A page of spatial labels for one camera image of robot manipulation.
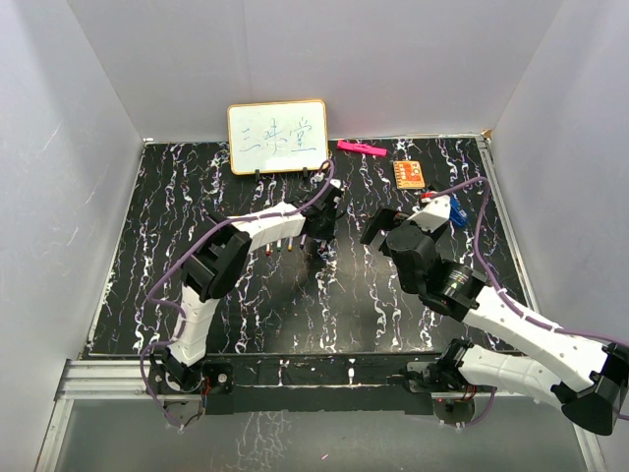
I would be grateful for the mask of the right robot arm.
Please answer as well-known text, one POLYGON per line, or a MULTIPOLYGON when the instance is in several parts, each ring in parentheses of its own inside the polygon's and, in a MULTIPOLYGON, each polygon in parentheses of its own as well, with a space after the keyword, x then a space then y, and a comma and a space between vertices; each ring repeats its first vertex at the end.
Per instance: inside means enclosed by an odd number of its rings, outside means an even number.
POLYGON ((396 269, 402 290, 459 323, 508 343, 517 355, 452 341, 420 375, 422 384, 458 390, 486 385, 517 392, 559 409, 599 436, 612 434, 628 393, 628 348, 619 341, 566 329, 515 302, 486 275, 443 258, 436 242, 446 219, 423 208, 413 215, 380 207, 361 236, 368 245, 386 235, 380 251, 396 269))

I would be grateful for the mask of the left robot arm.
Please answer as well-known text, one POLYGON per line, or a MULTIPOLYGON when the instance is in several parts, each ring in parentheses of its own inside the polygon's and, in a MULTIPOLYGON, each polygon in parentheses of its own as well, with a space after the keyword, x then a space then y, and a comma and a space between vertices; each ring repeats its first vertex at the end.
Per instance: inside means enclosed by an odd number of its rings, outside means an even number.
POLYGON ((343 184, 323 181, 309 195, 261 211, 212 220, 210 235, 182 264, 181 312, 162 357, 169 381, 183 392, 202 381, 201 363, 216 308, 236 285, 249 254, 282 240, 334 237, 343 184))

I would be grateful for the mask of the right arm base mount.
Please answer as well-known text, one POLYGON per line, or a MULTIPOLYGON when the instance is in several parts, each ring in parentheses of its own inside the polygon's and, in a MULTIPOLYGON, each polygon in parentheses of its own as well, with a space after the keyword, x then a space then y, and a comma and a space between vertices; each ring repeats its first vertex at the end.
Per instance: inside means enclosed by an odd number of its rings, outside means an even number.
POLYGON ((457 366, 446 361, 391 361, 386 381, 410 394, 452 393, 450 397, 439 396, 435 400, 436 406, 445 413, 475 407, 480 393, 488 394, 487 404, 492 404, 496 398, 495 387, 482 387, 465 380, 457 366))

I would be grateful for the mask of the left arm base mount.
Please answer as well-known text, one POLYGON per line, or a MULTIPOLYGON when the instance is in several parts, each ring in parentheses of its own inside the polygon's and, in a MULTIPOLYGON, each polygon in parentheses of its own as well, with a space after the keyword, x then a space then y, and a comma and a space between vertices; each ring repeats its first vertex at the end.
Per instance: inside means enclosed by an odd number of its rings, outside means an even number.
POLYGON ((184 379, 179 382, 161 363, 154 364, 148 370, 148 384, 158 395, 192 396, 204 404, 213 396, 233 393, 234 369, 229 364, 201 362, 184 372, 184 379))

